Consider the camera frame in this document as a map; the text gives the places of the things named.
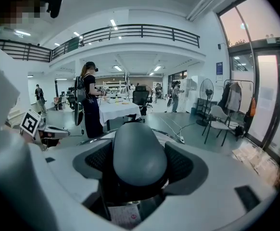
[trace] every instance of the woman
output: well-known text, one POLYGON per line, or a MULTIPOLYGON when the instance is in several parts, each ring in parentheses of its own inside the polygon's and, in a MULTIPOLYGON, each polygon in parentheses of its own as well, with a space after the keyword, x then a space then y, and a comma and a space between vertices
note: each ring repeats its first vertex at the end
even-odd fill
POLYGON ((179 86, 179 82, 178 81, 174 82, 174 88, 173 88, 173 92, 172 92, 172 98, 173 98, 172 112, 173 113, 177 112, 178 94, 181 93, 181 92, 184 92, 184 90, 180 90, 178 86, 179 86))
POLYGON ((82 102, 87 136, 95 138, 102 135, 102 125, 100 123, 100 111, 96 96, 104 96, 105 92, 95 90, 95 77, 93 76, 98 69, 94 62, 87 62, 81 70, 81 78, 83 79, 87 98, 82 102))

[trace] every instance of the black cap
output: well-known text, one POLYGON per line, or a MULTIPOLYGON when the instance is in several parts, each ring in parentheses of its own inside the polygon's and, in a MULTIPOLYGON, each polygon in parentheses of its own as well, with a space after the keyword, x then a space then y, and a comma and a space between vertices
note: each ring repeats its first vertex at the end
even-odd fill
POLYGON ((87 62, 86 66, 94 66, 94 67, 96 67, 94 62, 87 62))

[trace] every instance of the balcony railing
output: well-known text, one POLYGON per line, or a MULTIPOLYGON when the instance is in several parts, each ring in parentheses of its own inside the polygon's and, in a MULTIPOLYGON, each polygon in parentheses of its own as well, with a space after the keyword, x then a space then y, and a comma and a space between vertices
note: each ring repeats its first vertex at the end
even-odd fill
POLYGON ((163 38, 172 41, 185 42, 197 46, 198 48, 200 47, 200 36, 184 30, 176 29, 169 26, 159 26, 151 24, 125 24, 117 25, 115 27, 107 26, 104 28, 99 28, 84 33, 79 37, 72 38, 53 50, 52 60, 87 44, 111 39, 118 40, 124 37, 163 38))
POLYGON ((98 43, 104 40, 120 40, 127 37, 147 38, 155 37, 187 43, 200 48, 200 36, 169 26, 151 24, 125 24, 116 27, 99 28, 70 39, 54 50, 32 44, 0 39, 0 49, 14 59, 23 61, 50 62, 68 52, 85 45, 98 43))
POLYGON ((14 59, 49 63, 52 50, 11 40, 0 39, 0 49, 14 59))

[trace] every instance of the long hair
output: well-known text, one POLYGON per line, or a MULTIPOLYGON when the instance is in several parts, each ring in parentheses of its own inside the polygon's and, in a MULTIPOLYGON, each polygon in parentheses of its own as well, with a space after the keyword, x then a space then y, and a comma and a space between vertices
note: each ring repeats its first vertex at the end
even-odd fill
POLYGON ((80 77, 81 78, 84 78, 84 76, 86 75, 87 73, 87 70, 88 69, 94 69, 95 67, 93 65, 87 65, 87 64, 84 64, 83 67, 82 67, 82 70, 81 70, 81 74, 80 74, 80 77))

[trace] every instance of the blue sign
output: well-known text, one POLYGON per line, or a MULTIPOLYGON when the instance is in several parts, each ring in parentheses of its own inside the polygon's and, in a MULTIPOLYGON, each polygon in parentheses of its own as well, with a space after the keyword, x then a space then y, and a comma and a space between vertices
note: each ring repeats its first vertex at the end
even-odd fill
POLYGON ((223 75, 223 63, 216 63, 216 75, 223 75))

